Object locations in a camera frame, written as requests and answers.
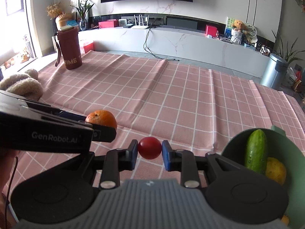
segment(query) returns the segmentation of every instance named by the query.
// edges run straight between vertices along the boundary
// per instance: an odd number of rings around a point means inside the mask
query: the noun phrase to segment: mandarin orange
[[[96,110],[86,117],[86,122],[98,124],[101,126],[113,127],[117,129],[117,123],[114,115],[107,110]]]

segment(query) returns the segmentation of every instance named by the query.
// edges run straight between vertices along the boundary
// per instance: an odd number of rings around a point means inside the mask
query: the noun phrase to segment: red box
[[[80,53],[85,54],[90,50],[94,51],[93,40],[81,40],[79,42]]]
[[[118,26],[119,26],[119,20],[118,19],[99,22],[99,28],[118,27]]]
[[[206,35],[209,34],[209,35],[212,35],[215,38],[216,33],[217,33],[217,27],[211,26],[211,25],[206,25],[206,27],[205,27],[205,34]]]

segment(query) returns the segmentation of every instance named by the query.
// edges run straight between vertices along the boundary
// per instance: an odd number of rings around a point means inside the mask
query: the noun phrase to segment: cherry tomato
[[[140,140],[138,144],[138,151],[145,159],[155,159],[160,155],[162,145],[160,141],[154,137],[145,137]]]

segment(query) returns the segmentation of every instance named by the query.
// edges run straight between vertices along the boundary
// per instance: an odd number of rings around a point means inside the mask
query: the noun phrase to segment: potted plant
[[[277,42],[279,49],[280,49],[280,52],[277,52],[276,50],[274,50],[279,57],[286,60],[286,62],[288,62],[289,64],[292,63],[293,61],[303,61],[304,60],[304,59],[297,58],[296,55],[300,52],[305,52],[305,50],[293,51],[293,47],[296,44],[296,42],[298,41],[298,38],[295,39],[294,43],[291,46],[291,49],[288,50],[288,41],[287,41],[287,47],[286,47],[286,49],[284,49],[283,41],[282,41],[280,33],[278,32],[279,40],[277,39],[277,37],[273,31],[272,31],[272,33],[275,37],[275,42]]]
[[[78,7],[71,5],[72,7],[76,8],[79,16],[80,16],[80,30],[84,31],[88,28],[88,21],[86,20],[86,15],[89,13],[89,10],[92,8],[94,4],[88,3],[88,0],[78,0]]]

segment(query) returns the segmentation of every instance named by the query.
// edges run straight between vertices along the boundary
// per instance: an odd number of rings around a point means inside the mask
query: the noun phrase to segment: green bowl
[[[244,165],[248,137],[257,129],[248,129],[233,137],[224,148],[222,155]],[[289,195],[289,205],[285,213],[289,217],[288,227],[291,229],[305,228],[305,156],[286,137],[285,131],[282,129],[275,126],[272,126],[271,130],[260,129],[267,137],[268,156],[278,159],[287,170],[283,187]]]

